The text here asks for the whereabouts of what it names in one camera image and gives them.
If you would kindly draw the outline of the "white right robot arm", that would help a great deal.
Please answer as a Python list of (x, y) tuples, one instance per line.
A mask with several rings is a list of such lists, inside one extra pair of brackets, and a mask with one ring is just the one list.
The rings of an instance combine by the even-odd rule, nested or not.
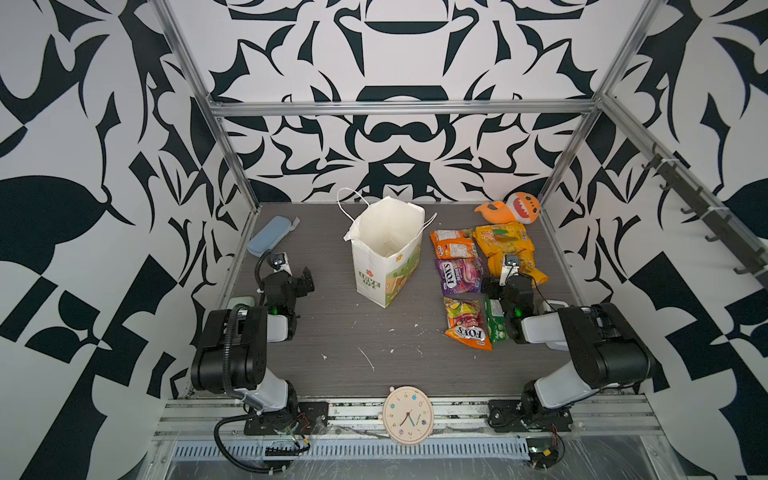
[(570, 360), (528, 382), (517, 400), (489, 402), (488, 424), (497, 432), (570, 428), (570, 408), (605, 390), (634, 388), (654, 376), (658, 362), (612, 303), (533, 309), (525, 275), (483, 279), (481, 292), (496, 300), (509, 337), (518, 344), (564, 349)]

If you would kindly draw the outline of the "round wooden clock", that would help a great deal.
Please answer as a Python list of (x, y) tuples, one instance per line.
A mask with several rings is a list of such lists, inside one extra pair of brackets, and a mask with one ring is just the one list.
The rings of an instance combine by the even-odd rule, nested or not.
[(415, 446), (432, 434), (435, 411), (428, 396), (420, 389), (413, 386), (392, 387), (384, 401), (381, 419), (393, 441)]

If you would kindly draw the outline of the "orange shark plush toy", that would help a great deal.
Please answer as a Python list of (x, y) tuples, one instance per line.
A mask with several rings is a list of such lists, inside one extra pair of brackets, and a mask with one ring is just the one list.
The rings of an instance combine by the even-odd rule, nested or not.
[(506, 201), (487, 202), (475, 208), (475, 212), (491, 224), (529, 225), (538, 219), (541, 211), (539, 200), (525, 192), (515, 192)]

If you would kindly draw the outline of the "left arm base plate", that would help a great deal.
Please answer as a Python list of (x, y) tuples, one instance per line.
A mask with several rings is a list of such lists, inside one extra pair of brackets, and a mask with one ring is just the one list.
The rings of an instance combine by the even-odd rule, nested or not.
[(256, 415), (245, 423), (246, 436), (309, 435), (327, 425), (328, 402), (299, 402), (280, 411)]

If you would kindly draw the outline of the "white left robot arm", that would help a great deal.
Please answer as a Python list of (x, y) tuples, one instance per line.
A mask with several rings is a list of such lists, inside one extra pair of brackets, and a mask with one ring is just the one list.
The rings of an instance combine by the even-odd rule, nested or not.
[(293, 461), (243, 460), (225, 445), (221, 430), (241, 422), (255, 427), (258, 434), (290, 437), (291, 448), (266, 447), (264, 455), (293, 457), (309, 450), (309, 440), (299, 432), (302, 412), (295, 387), (268, 368), (267, 354), (270, 344), (294, 338), (297, 300), (313, 292), (315, 285), (309, 268), (295, 276), (288, 255), (271, 250), (259, 257), (254, 278), (260, 294), (256, 304), (240, 302), (208, 314), (190, 376), (194, 390), (224, 394), (244, 408), (243, 413), (220, 419), (213, 426), (213, 441), (224, 459), (250, 474), (277, 475), (287, 471)]

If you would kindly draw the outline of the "light green tray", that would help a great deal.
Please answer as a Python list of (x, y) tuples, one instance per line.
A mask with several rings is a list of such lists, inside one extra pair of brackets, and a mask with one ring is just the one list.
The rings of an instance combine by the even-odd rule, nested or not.
[(253, 306), (256, 305), (256, 300), (252, 296), (233, 297), (227, 303), (226, 308), (227, 309), (233, 309), (233, 308), (237, 307), (238, 305), (245, 305), (247, 307), (253, 307)]

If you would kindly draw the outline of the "yellow snack packet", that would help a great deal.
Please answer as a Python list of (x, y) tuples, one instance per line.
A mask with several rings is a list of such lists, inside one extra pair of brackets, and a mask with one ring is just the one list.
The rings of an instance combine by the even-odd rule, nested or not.
[(535, 251), (525, 226), (519, 222), (478, 226), (473, 230), (472, 236), (487, 258), (499, 254)]
[[(499, 279), (506, 277), (504, 270), (505, 256), (506, 253), (496, 253), (492, 254), (488, 258), (488, 268), (491, 276)], [(519, 272), (521, 274), (531, 276), (533, 278), (533, 282), (535, 282), (537, 285), (542, 285), (549, 281), (549, 277), (536, 267), (534, 256), (531, 251), (519, 250), (512, 253), (512, 256), (514, 257), (516, 264), (519, 267)]]

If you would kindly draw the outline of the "white green paper bag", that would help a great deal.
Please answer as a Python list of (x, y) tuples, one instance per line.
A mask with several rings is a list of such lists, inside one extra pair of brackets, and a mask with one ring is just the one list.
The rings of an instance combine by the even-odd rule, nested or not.
[(413, 203), (385, 197), (366, 201), (343, 240), (351, 244), (357, 292), (391, 305), (419, 265), (423, 234), (437, 218)]

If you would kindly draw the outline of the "wall hook rail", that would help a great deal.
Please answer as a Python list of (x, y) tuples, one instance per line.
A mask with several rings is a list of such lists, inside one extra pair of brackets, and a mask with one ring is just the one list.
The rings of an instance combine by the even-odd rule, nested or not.
[(652, 157), (643, 167), (663, 179), (661, 190), (673, 191), (684, 202), (683, 215), (702, 221), (711, 234), (709, 243), (721, 243), (740, 262), (736, 275), (750, 275), (767, 288), (767, 246), (714, 193), (676, 158), (666, 158), (652, 147)]

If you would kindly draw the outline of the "orange fruits candy packet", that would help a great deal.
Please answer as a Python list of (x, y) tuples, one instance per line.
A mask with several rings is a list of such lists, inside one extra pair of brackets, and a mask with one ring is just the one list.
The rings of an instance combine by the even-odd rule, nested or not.
[(444, 334), (447, 337), (476, 350), (492, 350), (479, 301), (444, 297), (443, 304), (447, 317)]

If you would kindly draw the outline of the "purple berries candy packet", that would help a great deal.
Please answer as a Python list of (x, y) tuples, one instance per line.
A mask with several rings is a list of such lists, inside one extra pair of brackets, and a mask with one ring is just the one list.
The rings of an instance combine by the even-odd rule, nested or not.
[(435, 266), (444, 296), (481, 291), (483, 268), (478, 258), (436, 259)]

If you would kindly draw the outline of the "orange snack packet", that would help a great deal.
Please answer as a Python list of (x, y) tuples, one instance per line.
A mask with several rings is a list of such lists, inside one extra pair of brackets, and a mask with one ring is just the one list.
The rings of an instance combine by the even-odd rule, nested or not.
[(475, 242), (466, 230), (433, 230), (430, 239), (435, 255), (440, 260), (478, 257)]

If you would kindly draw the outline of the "green snack packet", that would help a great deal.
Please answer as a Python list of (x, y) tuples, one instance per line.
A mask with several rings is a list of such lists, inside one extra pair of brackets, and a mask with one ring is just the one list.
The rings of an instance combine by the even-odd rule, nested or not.
[(488, 337), (492, 345), (509, 339), (504, 311), (499, 300), (485, 299), (485, 318), (488, 327)]

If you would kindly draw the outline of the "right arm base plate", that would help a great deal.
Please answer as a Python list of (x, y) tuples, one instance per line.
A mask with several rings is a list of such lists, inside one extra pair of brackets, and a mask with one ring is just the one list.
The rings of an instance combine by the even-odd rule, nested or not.
[(497, 433), (569, 432), (573, 418), (568, 408), (547, 409), (532, 397), (490, 400), (487, 424)]

